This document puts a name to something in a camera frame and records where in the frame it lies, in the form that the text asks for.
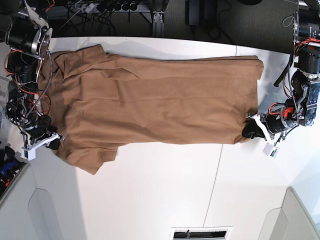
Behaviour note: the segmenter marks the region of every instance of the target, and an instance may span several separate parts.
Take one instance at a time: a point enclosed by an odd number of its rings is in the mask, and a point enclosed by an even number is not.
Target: air vent
[[[172,228],[170,240],[227,240],[232,227]]]

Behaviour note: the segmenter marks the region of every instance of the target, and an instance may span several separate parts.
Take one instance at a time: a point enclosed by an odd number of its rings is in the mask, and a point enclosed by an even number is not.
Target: table surface
[[[283,53],[137,37],[53,38],[49,48],[70,51],[96,44],[107,53],[158,60],[258,56],[264,64],[259,110],[286,99],[281,87],[273,87],[288,62]],[[0,51],[4,59],[8,47],[0,44]],[[257,138],[235,145],[132,143],[120,147],[115,161],[105,163],[96,175],[64,163],[45,147],[30,164],[35,186],[52,196],[65,239],[163,240],[172,227],[221,226],[233,226],[229,240],[258,239],[268,212],[281,207],[290,185],[297,187],[309,211],[320,209],[314,199],[320,187],[312,181],[312,201],[306,191],[306,181],[320,171],[319,122],[293,131],[280,143],[277,159],[263,154],[266,142]],[[6,126],[8,142],[19,151],[21,135]]]

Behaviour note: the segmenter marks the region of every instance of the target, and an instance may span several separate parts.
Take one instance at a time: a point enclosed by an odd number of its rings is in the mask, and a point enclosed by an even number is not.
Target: brown t-shirt
[[[56,154],[91,174],[129,143],[243,142],[246,113],[257,111],[256,56],[158,61],[96,45],[52,57],[50,117],[65,137]],[[49,75],[47,58],[40,89]]]

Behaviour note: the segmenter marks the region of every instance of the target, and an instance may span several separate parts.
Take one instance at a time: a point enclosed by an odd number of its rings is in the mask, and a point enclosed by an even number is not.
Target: metal bracket
[[[272,141],[266,126],[261,122],[260,115],[259,114],[255,114],[253,116],[250,116],[250,118],[254,119],[256,124],[258,125],[258,127],[261,128],[261,130],[262,130],[262,132],[264,134],[264,137],[265,137],[266,141],[268,142],[268,144],[274,145],[275,143]]]
[[[152,36],[163,38],[165,36],[164,12],[153,12]]]
[[[41,140],[34,145],[29,146],[28,148],[21,148],[21,156],[22,158],[26,158],[29,161],[36,158],[36,149],[41,147],[42,145],[48,146],[50,142],[55,139],[60,139],[60,135],[57,133],[53,133],[51,137]]]

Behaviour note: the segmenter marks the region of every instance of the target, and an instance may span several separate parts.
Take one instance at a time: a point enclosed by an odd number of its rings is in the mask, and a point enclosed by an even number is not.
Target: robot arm
[[[49,28],[45,12],[50,7],[48,4],[48,1],[41,0],[0,0],[2,14],[21,16],[12,18],[5,37],[5,43],[10,46],[4,63],[5,71],[12,78],[5,114],[23,134],[21,155],[29,160],[35,158],[36,148],[45,145],[58,149],[63,139],[48,116],[51,99],[46,91],[50,80],[45,89],[39,89],[37,83],[44,57],[48,56],[52,65],[48,51],[52,28]],[[41,98],[47,103],[47,110],[38,104]]]
[[[314,123],[317,102],[320,92],[320,1],[305,0],[311,7],[299,8],[294,21],[294,51],[289,58],[287,67],[274,83],[275,87],[282,84],[288,97],[285,102],[272,104],[268,113],[250,116],[242,136],[245,138],[274,138],[281,133],[279,140],[273,145],[268,141],[265,153],[275,157],[277,143],[285,139],[286,133],[296,127],[309,127]],[[289,69],[294,63],[297,69],[290,78]],[[288,74],[289,88],[286,90],[285,76]]]

